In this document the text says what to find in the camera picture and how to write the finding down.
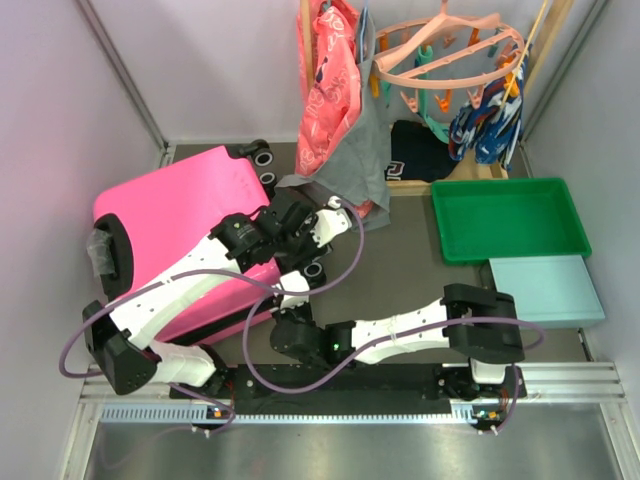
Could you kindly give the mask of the blue white patterned garment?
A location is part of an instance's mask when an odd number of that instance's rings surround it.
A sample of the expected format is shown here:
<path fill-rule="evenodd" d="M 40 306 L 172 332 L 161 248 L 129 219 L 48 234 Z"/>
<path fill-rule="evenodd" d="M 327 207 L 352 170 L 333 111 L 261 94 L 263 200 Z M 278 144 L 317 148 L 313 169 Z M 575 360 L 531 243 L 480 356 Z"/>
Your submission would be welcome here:
<path fill-rule="evenodd" d="M 528 48 L 514 74 L 488 83 L 478 108 L 467 101 L 449 127 L 448 154 L 460 162 L 469 150 L 480 165 L 498 164 L 511 169 L 512 156 L 522 130 L 524 77 L 527 73 Z"/>

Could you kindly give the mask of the teal round clothes hanger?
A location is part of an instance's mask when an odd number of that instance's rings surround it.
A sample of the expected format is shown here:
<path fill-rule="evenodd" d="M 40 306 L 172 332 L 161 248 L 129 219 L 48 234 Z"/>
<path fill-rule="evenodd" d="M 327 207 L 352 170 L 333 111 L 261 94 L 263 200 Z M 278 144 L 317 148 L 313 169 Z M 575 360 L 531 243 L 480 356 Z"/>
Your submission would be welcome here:
<path fill-rule="evenodd" d="M 432 80 L 430 73 L 484 48 L 493 47 L 504 38 L 501 28 L 496 28 L 495 32 L 486 39 L 481 39 L 480 30 L 473 28 L 466 47 L 437 58 L 433 47 L 441 44 L 442 50 L 449 48 L 456 42 L 454 33 L 461 28 L 460 25 L 453 26 L 439 32 L 432 32 L 429 37 L 407 36 L 404 43 L 391 49 L 381 48 L 374 57 L 374 76 L 387 87 L 399 87 L 407 107 L 418 115 L 442 142 L 448 140 L 449 126 L 429 115 L 429 100 L 433 99 L 439 110 L 446 114 L 451 107 L 455 90 L 480 88 L 488 82 L 488 76 L 481 74 L 473 78 Z"/>

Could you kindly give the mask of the dark navy folded garment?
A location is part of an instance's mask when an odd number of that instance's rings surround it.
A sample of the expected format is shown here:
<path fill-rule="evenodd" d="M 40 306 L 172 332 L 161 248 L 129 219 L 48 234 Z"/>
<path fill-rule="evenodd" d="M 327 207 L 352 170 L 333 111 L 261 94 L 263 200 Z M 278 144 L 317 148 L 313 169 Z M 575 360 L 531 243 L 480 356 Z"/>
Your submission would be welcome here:
<path fill-rule="evenodd" d="M 391 162 L 385 170 L 387 181 L 432 183 L 447 178 L 457 165 L 449 156 L 448 146 L 428 127 L 408 120 L 393 124 Z"/>

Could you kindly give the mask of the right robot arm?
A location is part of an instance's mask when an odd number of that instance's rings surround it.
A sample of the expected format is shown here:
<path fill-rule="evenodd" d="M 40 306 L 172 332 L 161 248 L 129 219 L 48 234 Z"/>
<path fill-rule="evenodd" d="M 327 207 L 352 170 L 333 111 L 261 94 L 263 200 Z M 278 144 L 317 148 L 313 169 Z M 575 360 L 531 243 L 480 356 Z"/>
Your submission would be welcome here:
<path fill-rule="evenodd" d="M 320 327 L 307 305 L 276 314 L 270 346 L 302 364 L 324 370 L 340 364 L 376 365 L 405 353 L 450 349 L 468 360 L 466 380 L 476 394 L 498 389 L 509 365 L 525 358 L 514 298 L 466 284 L 449 284 L 443 296 L 416 310 L 378 320 Z"/>

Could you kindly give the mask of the light blue plastic tray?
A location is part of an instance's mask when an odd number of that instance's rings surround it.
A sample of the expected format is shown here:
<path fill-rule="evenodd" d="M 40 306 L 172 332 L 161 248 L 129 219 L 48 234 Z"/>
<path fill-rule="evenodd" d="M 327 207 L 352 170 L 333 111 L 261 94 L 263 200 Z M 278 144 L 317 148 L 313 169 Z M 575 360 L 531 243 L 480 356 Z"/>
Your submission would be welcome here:
<path fill-rule="evenodd" d="M 579 255 L 494 258 L 494 288 L 513 297 L 517 317 L 545 329 L 585 328 L 605 313 Z"/>

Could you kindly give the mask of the grey hanging garment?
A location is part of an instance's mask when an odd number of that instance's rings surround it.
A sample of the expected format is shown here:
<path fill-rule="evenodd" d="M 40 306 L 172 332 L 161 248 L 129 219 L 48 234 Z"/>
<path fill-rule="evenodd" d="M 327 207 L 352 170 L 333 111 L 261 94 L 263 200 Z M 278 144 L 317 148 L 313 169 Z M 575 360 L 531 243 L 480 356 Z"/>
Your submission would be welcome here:
<path fill-rule="evenodd" d="M 347 1 L 311 1 L 297 18 L 303 112 L 293 173 L 279 188 L 321 202 L 350 202 L 366 229 L 390 222 L 392 160 L 385 107 L 369 79 L 376 53 L 371 15 Z"/>

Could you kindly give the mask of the coral patterned jacket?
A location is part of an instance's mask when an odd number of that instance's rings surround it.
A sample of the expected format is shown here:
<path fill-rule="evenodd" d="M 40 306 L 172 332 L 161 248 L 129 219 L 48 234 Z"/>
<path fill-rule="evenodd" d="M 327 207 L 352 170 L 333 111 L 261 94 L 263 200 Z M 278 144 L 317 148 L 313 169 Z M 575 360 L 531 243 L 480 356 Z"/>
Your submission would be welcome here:
<path fill-rule="evenodd" d="M 361 119 L 363 74 L 356 63 L 360 14 L 347 1 L 311 1 L 313 61 L 308 93 L 301 57 L 304 110 L 299 124 L 295 173 L 322 179 L 329 189 L 349 200 L 364 219 L 374 210 L 367 185 L 371 166 Z"/>

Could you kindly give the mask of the pink hard-shell suitcase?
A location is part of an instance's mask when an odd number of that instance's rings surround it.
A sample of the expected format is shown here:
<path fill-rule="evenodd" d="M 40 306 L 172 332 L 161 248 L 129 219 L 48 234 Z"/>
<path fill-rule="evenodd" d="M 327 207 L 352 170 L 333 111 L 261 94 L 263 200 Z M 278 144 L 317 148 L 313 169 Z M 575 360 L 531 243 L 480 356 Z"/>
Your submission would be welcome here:
<path fill-rule="evenodd" d="M 99 278 L 109 301 L 144 286 L 185 256 L 223 217 L 267 205 L 277 177 L 262 180 L 254 167 L 274 155 L 265 140 L 224 145 L 145 174 L 101 193 L 93 207 L 90 253 L 106 254 Z M 329 252 L 312 241 L 294 256 L 276 258 L 246 275 L 271 281 L 303 269 Z M 266 292 L 236 279 L 194 303 L 156 339 L 212 345 L 239 333 L 249 308 Z"/>

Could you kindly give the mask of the green plastic tray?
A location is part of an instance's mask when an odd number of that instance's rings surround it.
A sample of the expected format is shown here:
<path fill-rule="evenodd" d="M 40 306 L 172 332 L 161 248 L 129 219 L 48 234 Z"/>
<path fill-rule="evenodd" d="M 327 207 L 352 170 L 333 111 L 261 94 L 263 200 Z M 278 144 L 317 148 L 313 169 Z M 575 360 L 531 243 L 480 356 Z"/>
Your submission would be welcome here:
<path fill-rule="evenodd" d="M 441 181 L 432 185 L 431 196 L 442 257 L 449 265 L 592 254 L 560 178 Z"/>

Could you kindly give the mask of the pink round clothes hanger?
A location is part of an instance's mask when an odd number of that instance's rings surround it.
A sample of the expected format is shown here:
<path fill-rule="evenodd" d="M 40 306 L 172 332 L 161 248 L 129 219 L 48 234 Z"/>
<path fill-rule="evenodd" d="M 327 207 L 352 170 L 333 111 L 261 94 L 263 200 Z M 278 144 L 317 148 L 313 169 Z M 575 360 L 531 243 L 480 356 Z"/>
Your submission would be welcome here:
<path fill-rule="evenodd" d="M 474 109 L 493 82 L 506 88 L 504 98 L 519 94 L 516 77 L 528 45 L 498 13 L 453 14 L 442 1 L 434 16 L 386 27 L 376 41 L 374 77 L 399 87 L 414 112 L 421 92 L 433 93 L 443 113 L 452 111 L 456 91 L 464 92 Z"/>

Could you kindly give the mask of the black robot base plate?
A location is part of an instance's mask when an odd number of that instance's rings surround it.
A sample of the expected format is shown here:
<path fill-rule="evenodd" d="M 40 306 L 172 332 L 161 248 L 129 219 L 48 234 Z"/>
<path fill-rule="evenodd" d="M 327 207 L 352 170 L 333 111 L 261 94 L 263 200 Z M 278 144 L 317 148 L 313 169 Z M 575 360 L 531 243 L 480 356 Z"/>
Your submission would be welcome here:
<path fill-rule="evenodd" d="M 471 367 L 443 364 L 377 364 L 347 368 L 322 386 L 306 393 L 284 394 L 258 382 L 245 365 L 226 367 L 194 392 L 230 400 L 241 415 L 392 415 L 448 413 L 453 401 L 487 400 L 504 406 L 514 393 L 515 373 L 505 368 L 498 385 L 472 378 Z"/>

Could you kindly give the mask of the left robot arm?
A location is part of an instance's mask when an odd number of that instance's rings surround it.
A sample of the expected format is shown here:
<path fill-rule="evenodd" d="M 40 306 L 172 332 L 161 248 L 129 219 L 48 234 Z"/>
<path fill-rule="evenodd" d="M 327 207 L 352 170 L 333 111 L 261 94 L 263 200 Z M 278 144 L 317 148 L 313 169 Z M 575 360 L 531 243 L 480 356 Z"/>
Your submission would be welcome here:
<path fill-rule="evenodd" d="M 316 210 L 295 192 L 280 191 L 251 214 L 224 216 L 178 262 L 92 314 L 84 323 L 85 340 L 114 392 L 173 383 L 209 397 L 220 394 L 227 374 L 213 350 L 163 342 L 158 334 L 232 280 L 265 292 L 273 311 L 301 308 L 315 292 L 304 275 L 307 263 L 351 226 L 345 207 L 332 197 Z"/>

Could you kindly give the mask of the aluminium rail frame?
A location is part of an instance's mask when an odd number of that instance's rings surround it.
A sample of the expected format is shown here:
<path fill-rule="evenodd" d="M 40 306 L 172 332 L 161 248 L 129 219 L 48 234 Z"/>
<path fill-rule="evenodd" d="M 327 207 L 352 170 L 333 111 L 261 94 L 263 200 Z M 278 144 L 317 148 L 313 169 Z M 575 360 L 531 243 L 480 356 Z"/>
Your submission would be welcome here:
<path fill-rule="evenodd" d="M 283 395 L 239 371 L 217 404 L 82 389 L 65 479 L 635 479 L 639 433 L 611 363 L 378 365 Z"/>

